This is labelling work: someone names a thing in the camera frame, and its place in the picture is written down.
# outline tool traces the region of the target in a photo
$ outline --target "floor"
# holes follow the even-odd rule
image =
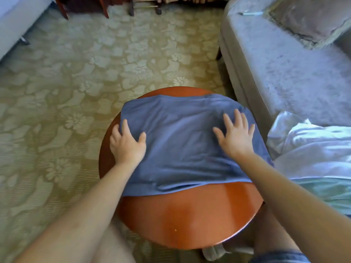
[[[126,101],[171,86],[233,96],[215,61],[223,9],[169,4],[161,16],[135,17],[126,9],[66,21],[49,8],[26,34],[31,44],[0,62],[0,262],[99,180],[103,135]],[[137,262],[202,261],[123,231]]]

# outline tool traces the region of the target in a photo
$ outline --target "folded shirt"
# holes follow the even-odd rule
[[[121,121],[128,120],[138,140],[146,132],[146,154],[129,179],[123,196],[172,193],[213,183],[250,182],[237,163],[220,148],[212,128],[226,133],[223,114],[234,121],[239,109],[255,124],[251,112],[238,102],[219,95],[171,97],[157,95],[124,104]],[[253,148],[273,165],[256,128]]]

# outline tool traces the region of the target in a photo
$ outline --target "brown throw pillow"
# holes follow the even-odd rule
[[[277,0],[266,15],[304,46],[320,48],[351,27],[351,0]]]

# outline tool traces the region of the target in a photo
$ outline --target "forearm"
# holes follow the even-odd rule
[[[82,199],[50,225],[16,263],[90,261],[134,168],[130,164],[114,166]]]
[[[279,223],[312,262],[350,262],[351,221],[254,154],[239,163]]]

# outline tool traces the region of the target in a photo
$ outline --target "hand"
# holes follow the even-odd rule
[[[223,115],[224,124],[227,129],[225,136],[217,127],[213,128],[213,132],[216,134],[222,150],[238,163],[243,157],[254,154],[252,137],[255,125],[252,124],[249,129],[245,114],[241,114],[238,109],[235,109],[234,114],[234,125],[227,114]]]
[[[112,129],[110,137],[110,149],[116,163],[128,163],[134,168],[142,161],[146,151],[146,133],[142,132],[139,141],[135,141],[130,133],[128,122],[123,120],[122,135],[118,131],[119,125],[115,125]]]

